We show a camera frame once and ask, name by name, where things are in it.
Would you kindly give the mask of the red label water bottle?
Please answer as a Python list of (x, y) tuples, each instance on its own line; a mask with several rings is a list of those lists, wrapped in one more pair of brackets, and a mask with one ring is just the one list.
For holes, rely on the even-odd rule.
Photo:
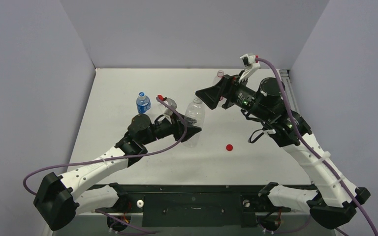
[(217, 72), (216, 76), (215, 76), (214, 79), (213, 79), (213, 85), (217, 84), (217, 83), (221, 80), (221, 78), (222, 78), (223, 76), (224, 76), (224, 71), (219, 70), (219, 71)]

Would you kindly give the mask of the clear plastic bottle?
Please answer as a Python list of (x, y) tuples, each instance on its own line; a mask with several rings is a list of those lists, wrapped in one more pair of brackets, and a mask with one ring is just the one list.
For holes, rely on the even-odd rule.
[[(187, 106), (185, 112), (185, 121), (187, 121), (190, 125), (201, 128), (204, 123), (205, 113), (205, 104), (199, 97), (195, 95), (193, 97), (192, 102), (189, 103)], [(183, 144), (186, 147), (193, 148), (197, 145), (199, 137), (200, 133), (198, 132), (197, 134), (189, 138), (187, 141), (185, 141)]]

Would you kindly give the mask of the blue label water bottle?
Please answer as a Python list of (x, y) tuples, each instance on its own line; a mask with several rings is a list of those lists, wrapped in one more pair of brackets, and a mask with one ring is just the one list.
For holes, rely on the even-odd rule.
[(144, 114), (151, 108), (151, 101), (149, 97), (146, 95), (145, 97), (137, 97), (136, 99), (136, 107), (138, 114)]

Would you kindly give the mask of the red bottle cap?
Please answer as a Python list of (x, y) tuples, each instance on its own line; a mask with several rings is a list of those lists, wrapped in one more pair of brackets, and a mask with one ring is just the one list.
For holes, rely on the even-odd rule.
[(232, 151), (233, 150), (233, 145), (232, 144), (227, 144), (225, 148), (226, 148), (227, 151)]

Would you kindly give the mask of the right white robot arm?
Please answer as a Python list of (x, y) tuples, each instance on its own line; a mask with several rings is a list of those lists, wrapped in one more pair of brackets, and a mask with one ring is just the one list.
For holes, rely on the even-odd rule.
[(370, 192), (347, 180), (322, 150), (310, 126), (295, 111), (287, 111), (284, 85), (274, 77), (263, 79), (258, 90), (247, 87), (247, 79), (225, 75), (208, 88), (196, 91), (208, 108), (215, 109), (221, 98), (223, 108), (238, 106), (246, 119), (262, 124), (263, 133), (291, 155), (313, 182), (312, 190), (296, 189), (271, 182), (258, 194), (264, 210), (289, 208), (311, 215), (321, 226), (334, 229), (348, 223)]

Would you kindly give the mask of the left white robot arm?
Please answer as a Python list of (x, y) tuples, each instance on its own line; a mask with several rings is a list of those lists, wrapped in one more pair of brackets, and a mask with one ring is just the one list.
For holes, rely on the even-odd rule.
[(73, 171), (56, 175), (47, 174), (37, 191), (33, 204), (52, 231), (69, 224), (76, 215), (110, 207), (122, 211), (127, 197), (119, 192), (119, 185), (108, 184), (99, 189), (92, 186), (109, 175), (130, 167), (148, 151), (146, 144), (172, 135), (177, 142), (185, 142), (201, 132), (201, 127), (180, 120), (173, 114), (152, 123), (142, 114), (132, 118), (124, 137), (99, 158), (89, 164), (82, 163)]

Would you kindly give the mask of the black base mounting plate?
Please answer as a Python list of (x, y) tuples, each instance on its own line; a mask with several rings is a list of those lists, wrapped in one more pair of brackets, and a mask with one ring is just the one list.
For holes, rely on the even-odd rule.
[(255, 227), (268, 212), (295, 212), (276, 206), (263, 185), (119, 185), (96, 184), (77, 199), (76, 214), (96, 210), (130, 220), (142, 217), (143, 227)]

